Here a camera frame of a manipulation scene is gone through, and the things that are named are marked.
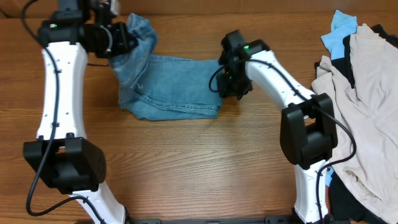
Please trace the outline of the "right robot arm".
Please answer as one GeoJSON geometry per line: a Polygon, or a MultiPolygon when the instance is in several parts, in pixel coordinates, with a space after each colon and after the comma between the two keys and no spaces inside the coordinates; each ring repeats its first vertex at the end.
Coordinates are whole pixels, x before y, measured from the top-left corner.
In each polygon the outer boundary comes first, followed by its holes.
{"type": "Polygon", "coordinates": [[[280,147],[295,172],[292,214],[268,216],[266,223],[333,223],[325,202],[326,162],[336,147],[333,103],[302,86],[262,40],[246,42],[240,31],[225,35],[220,68],[209,89],[220,97],[241,99],[257,83],[280,109],[280,147]]]}

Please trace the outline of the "light blue denim jeans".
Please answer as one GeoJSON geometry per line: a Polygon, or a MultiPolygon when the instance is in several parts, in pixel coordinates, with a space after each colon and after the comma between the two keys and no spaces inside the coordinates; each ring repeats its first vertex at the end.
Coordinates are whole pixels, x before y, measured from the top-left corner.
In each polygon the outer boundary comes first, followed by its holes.
{"type": "Polygon", "coordinates": [[[150,20],[130,14],[127,31],[138,40],[128,54],[109,59],[119,80],[119,106],[137,119],[217,118],[222,99],[210,91],[217,60],[192,60],[154,54],[159,36],[150,20]]]}

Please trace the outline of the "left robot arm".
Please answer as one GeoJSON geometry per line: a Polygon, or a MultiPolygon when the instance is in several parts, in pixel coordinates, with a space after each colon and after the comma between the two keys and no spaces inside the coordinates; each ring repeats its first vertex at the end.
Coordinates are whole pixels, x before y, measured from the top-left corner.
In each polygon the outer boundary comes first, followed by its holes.
{"type": "Polygon", "coordinates": [[[118,1],[59,0],[34,40],[45,63],[44,107],[36,139],[23,145],[35,181],[77,201],[92,223],[132,223],[106,178],[104,152],[86,136],[83,82],[89,54],[112,58],[128,54],[137,39],[128,33],[118,1]]]}

